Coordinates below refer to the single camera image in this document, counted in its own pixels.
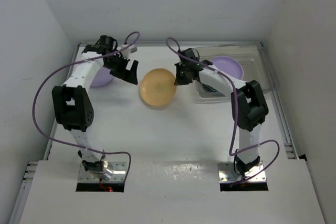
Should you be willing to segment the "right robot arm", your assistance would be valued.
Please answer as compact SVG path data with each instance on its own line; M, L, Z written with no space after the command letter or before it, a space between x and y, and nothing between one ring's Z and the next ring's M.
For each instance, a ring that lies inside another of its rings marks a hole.
M234 130L229 155L235 159L237 173L245 176L260 161L259 135L269 112L260 84L234 78L208 60L200 61L191 48L176 53L180 61L175 65L175 85L197 81L230 97Z

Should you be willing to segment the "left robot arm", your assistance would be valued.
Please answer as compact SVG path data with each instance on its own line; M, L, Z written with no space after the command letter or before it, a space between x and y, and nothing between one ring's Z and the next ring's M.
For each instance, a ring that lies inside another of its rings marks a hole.
M135 45L123 44L110 36L101 36L93 45L87 45L79 63L70 77L52 89L56 121L69 131L79 145L79 156L85 171L102 179L112 176L112 167L103 150L89 135L88 128L94 120L94 110L88 90L99 72L105 68L109 74L131 84L138 84L138 61L129 55L136 52Z

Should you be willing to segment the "purple plate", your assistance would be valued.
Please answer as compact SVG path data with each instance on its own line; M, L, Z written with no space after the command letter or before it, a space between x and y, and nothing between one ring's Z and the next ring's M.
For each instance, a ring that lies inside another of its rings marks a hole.
M217 56L210 61L215 65L220 71L225 72L226 74L236 78L243 79L244 71L242 66L233 58L226 56Z
M109 84L114 79L114 76L110 74L110 70L102 67L95 75L90 87L99 88Z

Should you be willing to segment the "orange plate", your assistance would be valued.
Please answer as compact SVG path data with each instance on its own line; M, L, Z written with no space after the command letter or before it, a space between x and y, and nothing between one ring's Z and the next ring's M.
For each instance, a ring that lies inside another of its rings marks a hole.
M168 105L176 94L175 76L169 70L157 68L149 71L140 83L142 101L153 107Z

